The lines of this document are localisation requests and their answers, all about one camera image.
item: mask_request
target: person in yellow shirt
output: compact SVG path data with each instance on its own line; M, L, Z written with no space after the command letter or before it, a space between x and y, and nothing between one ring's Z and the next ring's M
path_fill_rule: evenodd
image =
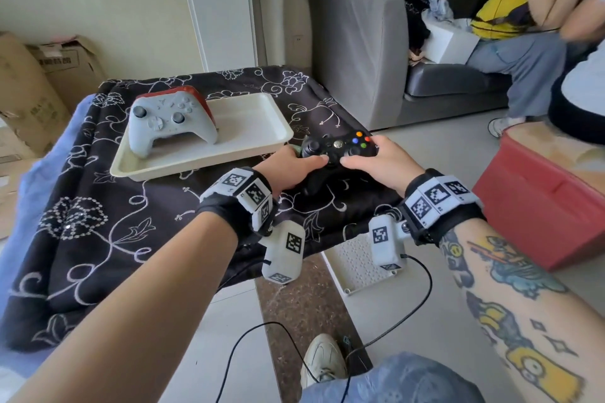
M548 111L551 88L563 73L566 44L561 28L579 0L479 0L471 22L481 41L467 65L512 77L509 112L489 122L494 137L527 117Z

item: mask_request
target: wristband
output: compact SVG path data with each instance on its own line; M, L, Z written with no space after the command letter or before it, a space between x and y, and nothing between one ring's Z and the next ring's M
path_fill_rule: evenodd
M270 234L277 203L261 173L235 168L201 194L196 215L202 212L213 212L225 220L241 246L259 242Z
M428 169L405 190L399 208L417 245L439 245L443 236L472 218L485 220L481 201L454 176Z

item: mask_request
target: person's left hand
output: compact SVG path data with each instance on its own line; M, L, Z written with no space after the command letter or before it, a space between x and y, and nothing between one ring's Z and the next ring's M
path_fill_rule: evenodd
M273 196L278 197L282 191L301 183L309 172L320 169L326 164L328 164L326 155L299 158L291 145L284 145L253 169L267 178Z

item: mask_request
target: red stool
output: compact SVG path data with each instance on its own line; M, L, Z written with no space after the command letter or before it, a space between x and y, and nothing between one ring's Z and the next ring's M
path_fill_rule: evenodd
M604 170L582 169L586 159ZM605 148L542 122L518 125L473 191L489 223L546 270L605 251Z

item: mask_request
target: white sneaker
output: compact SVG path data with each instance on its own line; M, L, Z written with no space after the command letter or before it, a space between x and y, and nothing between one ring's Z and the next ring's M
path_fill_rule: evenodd
M500 139L502 137L502 133L506 128L510 128L511 126L525 123L525 117L521 116L519 118L494 118L492 121L488 123L488 131L495 138Z
M343 354L334 338L325 333L317 336L311 342L307 353L304 355L304 361L315 379L321 383L347 377L347 366L344 363ZM301 387L306 389L312 384L315 384L315 381L303 365L301 368Z

